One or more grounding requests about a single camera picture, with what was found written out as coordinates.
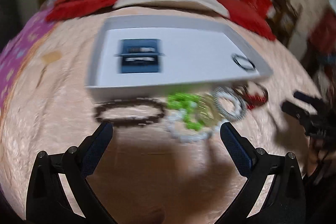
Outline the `blue plastic hair claw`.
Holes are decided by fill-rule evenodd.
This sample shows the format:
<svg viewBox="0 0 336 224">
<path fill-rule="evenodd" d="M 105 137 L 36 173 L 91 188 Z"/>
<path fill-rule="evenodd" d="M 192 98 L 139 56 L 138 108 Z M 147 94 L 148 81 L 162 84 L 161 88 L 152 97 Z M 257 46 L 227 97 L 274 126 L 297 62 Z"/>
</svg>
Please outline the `blue plastic hair claw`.
<svg viewBox="0 0 336 224">
<path fill-rule="evenodd" d="M 159 73 L 161 71 L 160 39 L 122 39 L 118 58 L 118 70 L 122 74 Z"/>
</svg>

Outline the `wooden chair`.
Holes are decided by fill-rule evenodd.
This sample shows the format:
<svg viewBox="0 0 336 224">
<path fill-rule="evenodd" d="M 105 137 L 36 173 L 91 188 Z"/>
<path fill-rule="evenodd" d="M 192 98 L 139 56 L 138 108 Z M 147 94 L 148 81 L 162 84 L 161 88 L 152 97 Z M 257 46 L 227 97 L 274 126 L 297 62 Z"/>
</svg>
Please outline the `wooden chair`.
<svg viewBox="0 0 336 224">
<path fill-rule="evenodd" d="M 272 0 L 272 8 L 268 12 L 266 22 L 276 39 L 286 48 L 302 13 L 302 5 L 295 8 L 288 0 Z"/>
</svg>

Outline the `pink quilted bedspread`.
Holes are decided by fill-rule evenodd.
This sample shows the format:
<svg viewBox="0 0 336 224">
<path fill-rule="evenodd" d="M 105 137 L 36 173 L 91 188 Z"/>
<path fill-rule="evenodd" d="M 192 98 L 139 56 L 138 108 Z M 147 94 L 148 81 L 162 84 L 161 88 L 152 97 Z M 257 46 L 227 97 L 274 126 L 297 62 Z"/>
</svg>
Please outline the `pink quilted bedspread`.
<svg viewBox="0 0 336 224">
<path fill-rule="evenodd" d="M 93 103 L 84 88 L 95 36 L 108 14 L 58 23 L 38 40 L 15 76 L 1 114 L 1 187 L 11 207 L 25 216 L 31 170 L 39 151 L 63 153 L 97 128 Z M 297 121 L 280 105 L 295 90 L 319 91 L 299 61 L 279 42 L 271 42 L 233 24 L 273 69 L 264 81 L 268 103 L 249 112 L 235 128 L 269 153 L 296 154 L 306 167 L 307 139 Z M 60 51 L 38 83 L 41 57 Z M 166 223 L 214 223 L 244 184 L 218 135 L 181 144 L 164 124 L 122 128 L 88 178 L 94 192 L 119 222 L 138 223 L 164 209 Z"/>
</svg>

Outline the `red ruffled cushion right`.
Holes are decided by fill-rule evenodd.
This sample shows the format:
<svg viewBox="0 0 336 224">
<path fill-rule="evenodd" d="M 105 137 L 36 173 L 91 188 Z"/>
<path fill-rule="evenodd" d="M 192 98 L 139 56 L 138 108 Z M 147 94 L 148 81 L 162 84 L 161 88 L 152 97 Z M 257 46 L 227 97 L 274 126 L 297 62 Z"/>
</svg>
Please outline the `red ruffled cushion right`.
<svg viewBox="0 0 336 224">
<path fill-rule="evenodd" d="M 228 10 L 226 18 L 231 22 L 270 41 L 276 39 L 266 20 L 248 4 L 240 0 L 217 1 Z"/>
</svg>

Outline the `red ruffled cushion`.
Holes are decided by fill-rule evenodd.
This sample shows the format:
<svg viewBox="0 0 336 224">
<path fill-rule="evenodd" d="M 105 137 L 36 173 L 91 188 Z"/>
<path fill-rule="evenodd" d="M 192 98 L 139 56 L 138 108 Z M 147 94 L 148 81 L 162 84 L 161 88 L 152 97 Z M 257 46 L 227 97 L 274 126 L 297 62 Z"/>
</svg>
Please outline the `red ruffled cushion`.
<svg viewBox="0 0 336 224">
<path fill-rule="evenodd" d="M 228 10 L 226 18 L 231 22 L 270 41 L 276 39 L 266 20 L 248 4 L 240 0 L 217 1 Z"/>
<path fill-rule="evenodd" d="M 106 7 L 113 6 L 118 0 L 57 0 L 46 21 L 68 20 L 83 17 Z"/>
</svg>

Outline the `red shopping bag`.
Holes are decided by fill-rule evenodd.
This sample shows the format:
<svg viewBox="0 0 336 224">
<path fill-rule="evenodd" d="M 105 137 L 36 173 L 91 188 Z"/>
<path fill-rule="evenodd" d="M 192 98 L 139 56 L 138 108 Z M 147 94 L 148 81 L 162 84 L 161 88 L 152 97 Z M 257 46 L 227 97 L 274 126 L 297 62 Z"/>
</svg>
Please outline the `red shopping bag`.
<svg viewBox="0 0 336 224">
<path fill-rule="evenodd" d="M 262 18 L 267 18 L 273 8 L 272 0 L 240 0 L 251 7 Z"/>
</svg>

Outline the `small yellow tag pendant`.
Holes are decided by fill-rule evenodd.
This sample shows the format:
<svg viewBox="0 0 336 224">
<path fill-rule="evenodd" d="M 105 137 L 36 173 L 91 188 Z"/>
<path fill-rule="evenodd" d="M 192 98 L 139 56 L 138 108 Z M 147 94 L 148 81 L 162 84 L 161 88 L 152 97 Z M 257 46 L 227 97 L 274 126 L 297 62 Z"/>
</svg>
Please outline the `small yellow tag pendant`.
<svg viewBox="0 0 336 224">
<path fill-rule="evenodd" d="M 46 72 L 46 70 L 47 70 L 47 67 L 48 67 L 50 64 L 52 64 L 52 63 L 54 63 L 54 62 L 60 60 L 61 57 L 62 57 L 62 53 L 61 53 L 60 51 L 52 51 L 52 52 L 46 53 L 45 55 L 43 55 L 43 56 L 41 57 L 41 60 L 42 60 L 43 63 L 44 63 L 44 67 L 43 67 L 43 69 L 42 69 L 42 71 L 41 71 L 41 75 L 40 75 L 40 77 L 39 77 L 39 80 L 38 80 L 38 83 L 37 83 L 37 85 L 36 85 L 36 88 L 38 88 L 39 85 L 41 84 L 41 82 L 42 82 L 42 78 L 43 78 L 43 76 L 44 76 L 44 74 L 45 74 L 45 72 Z"/>
</svg>

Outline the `purple patterned sheet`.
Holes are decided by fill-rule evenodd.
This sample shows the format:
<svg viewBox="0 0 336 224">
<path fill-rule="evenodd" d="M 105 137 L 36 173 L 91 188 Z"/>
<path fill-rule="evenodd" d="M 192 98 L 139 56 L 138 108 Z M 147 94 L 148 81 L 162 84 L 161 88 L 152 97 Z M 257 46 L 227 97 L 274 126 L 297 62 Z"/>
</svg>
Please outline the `purple patterned sheet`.
<svg viewBox="0 0 336 224">
<path fill-rule="evenodd" d="M 1 108 L 31 47 L 52 30 L 54 23 L 46 21 L 50 12 L 51 9 L 48 8 L 33 15 L 1 52 Z"/>
</svg>

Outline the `white shallow cardboard tray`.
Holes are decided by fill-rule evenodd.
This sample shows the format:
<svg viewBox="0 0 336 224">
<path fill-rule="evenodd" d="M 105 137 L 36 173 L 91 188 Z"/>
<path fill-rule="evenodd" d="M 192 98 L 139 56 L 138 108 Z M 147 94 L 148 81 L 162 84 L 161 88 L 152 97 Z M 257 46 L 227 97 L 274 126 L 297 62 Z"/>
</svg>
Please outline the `white shallow cardboard tray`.
<svg viewBox="0 0 336 224">
<path fill-rule="evenodd" d="M 119 72 L 122 39 L 160 39 L 159 73 Z M 198 92 L 265 79 L 273 71 L 230 26 L 169 15 L 112 16 L 96 36 L 85 83 L 96 102 Z"/>
</svg>

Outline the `red ruffled cushion left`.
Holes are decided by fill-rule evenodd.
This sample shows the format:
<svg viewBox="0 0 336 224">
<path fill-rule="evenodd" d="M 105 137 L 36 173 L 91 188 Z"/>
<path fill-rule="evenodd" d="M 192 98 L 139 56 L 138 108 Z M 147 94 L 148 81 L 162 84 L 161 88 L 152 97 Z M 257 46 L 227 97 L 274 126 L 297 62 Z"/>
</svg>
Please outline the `red ruffled cushion left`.
<svg viewBox="0 0 336 224">
<path fill-rule="evenodd" d="M 68 20 L 83 17 L 106 7 L 113 6 L 118 0 L 57 0 L 46 21 Z"/>
</svg>

